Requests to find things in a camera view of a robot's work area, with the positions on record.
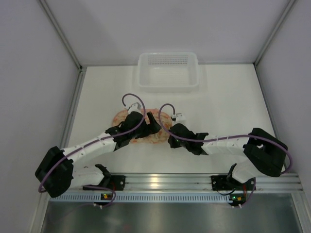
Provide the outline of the pink mesh bra laundry bag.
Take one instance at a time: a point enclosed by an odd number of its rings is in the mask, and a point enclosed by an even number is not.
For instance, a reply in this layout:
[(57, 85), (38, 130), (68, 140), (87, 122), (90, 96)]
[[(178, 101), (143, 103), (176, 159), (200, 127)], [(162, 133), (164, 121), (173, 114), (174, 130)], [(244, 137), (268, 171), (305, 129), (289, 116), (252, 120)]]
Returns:
[[(156, 109), (156, 108), (146, 109), (146, 112), (151, 112), (154, 118), (156, 119), (156, 121), (159, 123), (159, 118), (158, 118), (159, 109)], [(127, 110), (122, 110), (118, 112), (112, 120), (112, 126), (117, 126), (118, 124), (120, 124), (122, 121), (126, 119), (127, 115), (128, 115)], [(160, 118), (165, 128), (169, 129), (173, 125), (171, 117), (167, 113), (161, 113)], [(130, 143), (131, 144), (134, 144), (134, 143), (159, 144), (159, 143), (167, 142), (168, 138), (169, 138), (169, 134), (166, 133), (163, 129), (161, 129), (158, 133), (149, 135), (145, 138), (138, 138), (138, 139), (133, 138), (130, 141)]]

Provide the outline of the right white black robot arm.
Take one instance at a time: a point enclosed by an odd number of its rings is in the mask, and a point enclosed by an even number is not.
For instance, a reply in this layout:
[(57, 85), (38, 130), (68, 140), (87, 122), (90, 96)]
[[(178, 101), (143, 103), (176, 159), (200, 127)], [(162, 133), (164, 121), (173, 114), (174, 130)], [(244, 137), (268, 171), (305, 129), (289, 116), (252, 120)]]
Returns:
[(279, 177), (282, 174), (288, 148), (261, 128), (254, 128), (242, 137), (217, 137), (209, 133), (194, 133), (185, 125), (176, 123), (168, 132), (168, 143), (172, 149), (185, 148), (194, 155), (245, 158), (230, 167), (225, 183), (231, 188), (242, 186), (257, 176)]

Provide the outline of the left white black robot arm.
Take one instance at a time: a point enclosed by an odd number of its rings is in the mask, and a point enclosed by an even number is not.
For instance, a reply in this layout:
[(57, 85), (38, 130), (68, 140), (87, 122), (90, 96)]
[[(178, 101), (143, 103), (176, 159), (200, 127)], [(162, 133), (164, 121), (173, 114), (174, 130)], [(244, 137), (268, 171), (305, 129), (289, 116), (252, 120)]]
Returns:
[(100, 164), (87, 166), (87, 161), (105, 153), (127, 146), (132, 139), (145, 138), (160, 131), (151, 112), (149, 121), (139, 112), (131, 112), (124, 121), (108, 128), (104, 133), (80, 145), (60, 149), (54, 146), (48, 150), (38, 166), (35, 177), (40, 181), (39, 192), (47, 192), (56, 198), (71, 188), (87, 186), (106, 187), (110, 174)]

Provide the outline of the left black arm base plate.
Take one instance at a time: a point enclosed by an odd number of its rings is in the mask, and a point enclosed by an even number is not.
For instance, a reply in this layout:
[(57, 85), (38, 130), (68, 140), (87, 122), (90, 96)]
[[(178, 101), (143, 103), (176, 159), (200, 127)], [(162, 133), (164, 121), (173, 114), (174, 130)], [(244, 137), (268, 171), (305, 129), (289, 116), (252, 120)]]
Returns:
[(122, 191), (125, 187), (126, 176), (108, 175), (98, 185), (85, 185), (83, 190), (106, 190)]

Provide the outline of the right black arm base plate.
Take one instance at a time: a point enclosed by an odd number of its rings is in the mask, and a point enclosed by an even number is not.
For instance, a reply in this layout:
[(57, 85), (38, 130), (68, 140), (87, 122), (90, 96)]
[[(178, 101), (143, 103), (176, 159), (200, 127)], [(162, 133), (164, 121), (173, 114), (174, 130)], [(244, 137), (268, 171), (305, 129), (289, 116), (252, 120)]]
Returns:
[(251, 178), (246, 182), (239, 182), (232, 177), (228, 177), (227, 175), (212, 175), (211, 176), (211, 184), (213, 191), (251, 191), (253, 189), (253, 185), (255, 183), (255, 179)]

